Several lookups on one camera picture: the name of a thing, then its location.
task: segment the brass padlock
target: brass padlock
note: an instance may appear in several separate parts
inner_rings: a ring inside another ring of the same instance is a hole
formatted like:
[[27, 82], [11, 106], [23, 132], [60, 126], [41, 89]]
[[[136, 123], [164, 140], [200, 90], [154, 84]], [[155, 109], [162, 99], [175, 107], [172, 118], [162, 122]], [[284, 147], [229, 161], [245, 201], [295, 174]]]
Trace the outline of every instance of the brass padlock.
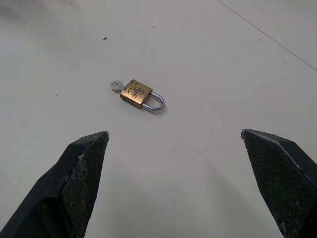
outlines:
[[[136, 80], [131, 80], [126, 86], [123, 85], [121, 81], [113, 81], [110, 84], [110, 87], [113, 91], [120, 91], [120, 98], [137, 108], [145, 108], [153, 112], [158, 112], [162, 110], [165, 106], [164, 99], [154, 93], [152, 88], [140, 83]], [[160, 101], [160, 106], [157, 108], [151, 107], [146, 104], [146, 101], [149, 99], [150, 96], [153, 96]]]

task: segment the padlock body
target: padlock body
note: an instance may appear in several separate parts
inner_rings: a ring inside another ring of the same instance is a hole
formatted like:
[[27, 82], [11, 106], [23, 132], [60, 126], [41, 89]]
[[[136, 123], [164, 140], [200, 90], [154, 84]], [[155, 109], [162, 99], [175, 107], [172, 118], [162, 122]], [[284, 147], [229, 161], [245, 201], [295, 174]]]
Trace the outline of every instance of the padlock body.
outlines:
[[125, 86], [120, 97], [140, 109], [142, 104], [149, 99], [151, 92], [152, 88], [133, 79]]

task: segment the padlock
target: padlock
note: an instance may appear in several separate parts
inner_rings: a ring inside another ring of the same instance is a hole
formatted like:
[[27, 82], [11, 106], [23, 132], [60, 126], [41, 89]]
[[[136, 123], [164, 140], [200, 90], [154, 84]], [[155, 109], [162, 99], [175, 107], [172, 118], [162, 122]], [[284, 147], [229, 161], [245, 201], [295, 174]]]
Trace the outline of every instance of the padlock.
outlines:
[[[126, 86], [123, 85], [121, 81], [113, 81], [110, 84], [110, 87], [113, 91], [119, 91], [120, 98], [129, 104], [137, 108], [145, 108], [152, 112], [159, 112], [165, 106], [164, 99], [154, 93], [152, 88], [140, 83], [136, 80], [131, 80]], [[157, 98], [160, 101], [160, 105], [156, 108], [151, 107], [150, 105], [146, 104], [146, 101], [149, 99], [150, 96]]]

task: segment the white table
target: white table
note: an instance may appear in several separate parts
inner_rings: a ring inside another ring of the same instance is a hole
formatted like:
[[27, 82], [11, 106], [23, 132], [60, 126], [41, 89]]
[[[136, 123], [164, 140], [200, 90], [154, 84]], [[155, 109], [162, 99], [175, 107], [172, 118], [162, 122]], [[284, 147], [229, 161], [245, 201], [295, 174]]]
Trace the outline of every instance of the white table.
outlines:
[[[317, 158], [316, 16], [279, 21], [272, 0], [248, 2], [223, 3], [251, 24], [216, 0], [1, 0], [0, 227], [69, 143], [108, 130], [87, 238], [282, 237], [240, 132]], [[317, 6], [277, 2], [287, 16]], [[131, 79], [165, 112], [109, 87]]]

